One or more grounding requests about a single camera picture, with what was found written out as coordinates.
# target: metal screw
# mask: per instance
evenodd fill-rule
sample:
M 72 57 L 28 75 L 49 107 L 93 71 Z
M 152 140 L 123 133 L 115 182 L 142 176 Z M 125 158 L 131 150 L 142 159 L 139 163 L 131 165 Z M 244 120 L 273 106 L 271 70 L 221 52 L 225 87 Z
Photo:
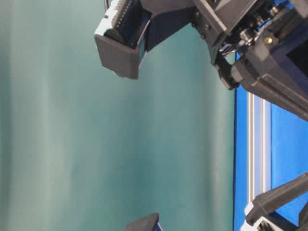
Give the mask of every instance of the metal screw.
M 264 42 L 265 42 L 266 44 L 270 45 L 270 44 L 273 43 L 273 39 L 272 39 L 271 37 L 266 37 L 266 38 L 264 39 Z

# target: teal backdrop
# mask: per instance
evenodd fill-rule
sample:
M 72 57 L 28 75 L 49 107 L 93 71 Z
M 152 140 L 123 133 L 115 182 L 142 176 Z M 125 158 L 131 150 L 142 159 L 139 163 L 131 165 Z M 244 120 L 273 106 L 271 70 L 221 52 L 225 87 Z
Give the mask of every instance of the teal backdrop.
M 234 92 L 191 26 L 138 81 L 101 67 L 103 0 L 0 3 L 0 230 L 232 230 Z

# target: black mechanical part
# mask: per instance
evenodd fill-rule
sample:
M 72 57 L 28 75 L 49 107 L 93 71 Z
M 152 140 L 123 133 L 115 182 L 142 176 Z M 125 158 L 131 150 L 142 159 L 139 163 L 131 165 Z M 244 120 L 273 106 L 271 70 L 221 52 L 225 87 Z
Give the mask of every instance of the black mechanical part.
M 306 203 L 302 211 L 299 213 L 298 221 L 299 226 L 303 226 L 305 224 L 308 225 L 308 202 Z
M 143 56 L 191 21 L 191 0 L 120 0 L 112 28 L 95 34 L 102 65 L 138 79 Z
M 308 18 L 308 0 L 290 0 L 302 18 Z
M 253 46 L 240 48 L 243 55 L 232 67 L 233 78 L 247 91 L 308 120 L 307 40 L 308 24 L 295 10 L 281 11 Z
M 159 214 L 153 213 L 126 226 L 124 231 L 155 231 L 159 221 Z
M 305 173 L 289 183 L 257 196 L 252 202 L 254 207 L 246 216 L 246 222 L 253 226 L 260 217 L 268 217 L 269 215 L 273 219 L 282 220 L 282 217 L 275 213 L 275 210 L 307 191 L 308 173 Z

